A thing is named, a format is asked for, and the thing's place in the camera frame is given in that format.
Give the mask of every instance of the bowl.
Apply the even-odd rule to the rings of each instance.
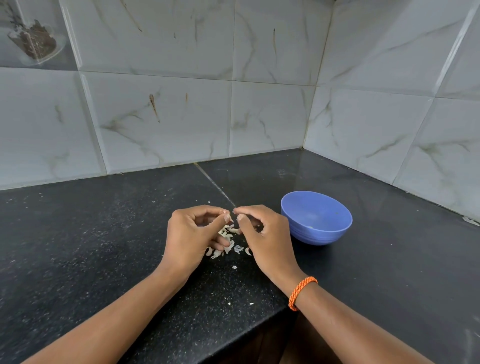
[[[282,215],[290,234],[311,245],[333,243],[352,225],[350,211],[337,200],[312,191],[294,191],[283,196]]]

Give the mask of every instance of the person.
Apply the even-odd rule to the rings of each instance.
[[[255,262],[290,297],[307,275],[293,253],[287,219],[265,206],[233,210]],[[250,215],[263,224],[257,232]],[[220,207],[176,210],[158,267],[119,299],[60,337],[24,363],[116,363],[153,316],[185,284],[208,246],[229,246],[218,232],[231,221]],[[344,364],[432,364],[430,360],[359,315],[315,283],[298,294],[295,306]]]

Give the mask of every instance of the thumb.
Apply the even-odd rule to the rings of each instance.
[[[247,243],[250,246],[251,243],[253,242],[253,240],[255,240],[257,238],[257,235],[259,235],[259,234],[253,228],[252,222],[247,217],[247,215],[239,214],[238,217],[237,217],[237,221],[239,222],[241,232],[243,233],[243,235],[247,239]]]
[[[204,226],[202,230],[204,233],[208,236],[208,239],[213,239],[216,237],[218,232],[222,230],[222,228],[228,224],[229,221],[231,221],[230,214],[222,214],[218,215],[215,220],[213,220],[210,224],[207,226]]]

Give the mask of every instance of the kitchen counter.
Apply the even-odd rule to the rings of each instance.
[[[330,246],[294,240],[300,266],[437,364],[480,362],[480,228],[305,150],[200,166],[237,206],[279,212],[294,190],[342,202],[352,227]],[[1,191],[0,363],[21,362],[146,277],[173,210],[232,209],[226,196],[193,164]],[[120,362],[199,363],[287,311],[253,257],[205,258]]]

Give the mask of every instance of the marble tile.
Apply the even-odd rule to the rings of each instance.
[[[474,18],[437,96],[480,100],[480,12]]]
[[[331,0],[236,0],[233,79],[316,85]]]
[[[436,98],[394,185],[480,221],[480,102]]]
[[[234,0],[61,0],[79,69],[231,80]]]
[[[318,87],[304,147],[392,183],[431,104],[424,96]]]
[[[303,144],[315,88],[234,81],[230,156]]]
[[[81,74],[107,172],[228,156],[231,81]]]
[[[338,0],[318,85],[434,96],[472,0]]]
[[[49,34],[43,38],[48,42],[23,45],[21,36],[35,39],[38,34]],[[0,67],[77,69],[58,0],[0,1]]]
[[[0,189],[104,173],[78,72],[0,68],[0,84]]]

